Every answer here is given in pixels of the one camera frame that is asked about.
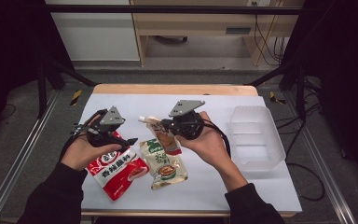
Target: black curtain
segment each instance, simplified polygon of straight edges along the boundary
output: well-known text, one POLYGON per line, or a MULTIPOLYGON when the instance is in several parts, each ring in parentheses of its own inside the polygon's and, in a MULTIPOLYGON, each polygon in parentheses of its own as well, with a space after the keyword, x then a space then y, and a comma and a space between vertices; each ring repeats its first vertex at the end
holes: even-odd
MULTIPOLYGON (((11 90, 37 79, 42 55, 74 69, 50 13, 26 11, 24 4, 46 3, 44 0, 0 0, 0 113, 11 90)), ((50 82, 63 83, 59 71, 51 67, 47 70, 50 82)))
MULTIPOLYGON (((299 18, 282 63, 300 57, 298 63, 305 75, 321 80, 319 95, 324 113, 343 152, 358 163, 358 1, 337 0, 323 22, 318 24, 318 20, 299 18), (315 25, 318 29, 307 46, 295 54, 315 25)), ((290 87, 296 83, 296 76, 295 70, 286 72, 281 84, 290 87)))

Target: red snack bag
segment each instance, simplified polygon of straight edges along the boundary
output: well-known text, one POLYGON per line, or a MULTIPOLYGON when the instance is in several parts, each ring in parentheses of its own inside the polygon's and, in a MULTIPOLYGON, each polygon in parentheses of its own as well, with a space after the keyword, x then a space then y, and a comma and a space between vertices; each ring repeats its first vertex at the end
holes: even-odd
POLYGON ((128 147, 92 161, 87 169, 109 197, 115 201, 130 187, 132 180, 149 172, 149 167, 128 147))

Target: translucent plastic box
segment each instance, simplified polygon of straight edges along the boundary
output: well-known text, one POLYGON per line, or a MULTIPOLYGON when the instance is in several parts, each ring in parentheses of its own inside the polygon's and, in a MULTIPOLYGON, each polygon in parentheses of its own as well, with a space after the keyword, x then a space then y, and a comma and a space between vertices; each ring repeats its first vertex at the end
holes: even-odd
POLYGON ((228 124, 232 160, 242 171, 269 171, 285 159, 281 138, 265 106, 237 106, 228 124))

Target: hand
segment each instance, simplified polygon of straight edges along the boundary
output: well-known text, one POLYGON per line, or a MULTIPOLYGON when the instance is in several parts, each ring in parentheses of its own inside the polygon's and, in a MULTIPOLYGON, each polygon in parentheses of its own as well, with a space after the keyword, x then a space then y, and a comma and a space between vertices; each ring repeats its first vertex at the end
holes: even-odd
MULTIPOLYGON (((200 112, 200 116, 204 120, 211 120, 205 111, 200 112)), ((176 135, 176 139, 181 146, 188 147, 196 152, 204 161, 215 167, 231 161, 228 156, 222 136, 218 131, 204 127, 201 135, 194 140, 187 140, 183 136, 176 135)))
POLYGON ((94 147, 87 139, 86 133, 83 132, 71 144, 71 146, 66 149, 66 152, 61 159, 61 163, 71 167, 74 170, 82 171, 98 157, 120 149, 121 145, 119 144, 94 147))
MULTIPOLYGON (((208 123, 207 120, 211 120, 204 111, 200 112, 200 116, 205 123, 208 123)), ((175 137, 181 146, 196 152, 219 172, 228 191, 248 184, 237 165, 228 156, 222 136, 216 130, 204 127, 201 135, 194 140, 187 140, 180 135, 175 137)))

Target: snack bag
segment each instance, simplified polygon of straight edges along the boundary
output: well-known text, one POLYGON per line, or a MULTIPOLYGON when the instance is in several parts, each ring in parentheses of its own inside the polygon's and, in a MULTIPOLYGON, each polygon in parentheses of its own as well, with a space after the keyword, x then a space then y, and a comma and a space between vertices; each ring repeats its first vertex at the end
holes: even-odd
POLYGON ((187 180, 187 170, 180 155, 169 155, 154 138, 140 143, 141 154, 153 176, 152 189, 160 189, 170 184, 187 180))
POLYGON ((161 121, 153 116, 145 118, 140 116, 139 121, 146 123, 146 127, 152 132, 152 134, 158 139, 159 143, 164 148, 165 152, 169 155, 178 155, 182 153, 180 144, 176 140, 175 136, 162 126, 161 121))
POLYGON ((102 155, 92 161, 87 169, 113 201, 123 195, 132 180, 149 171, 149 167, 130 147, 124 152, 102 155))

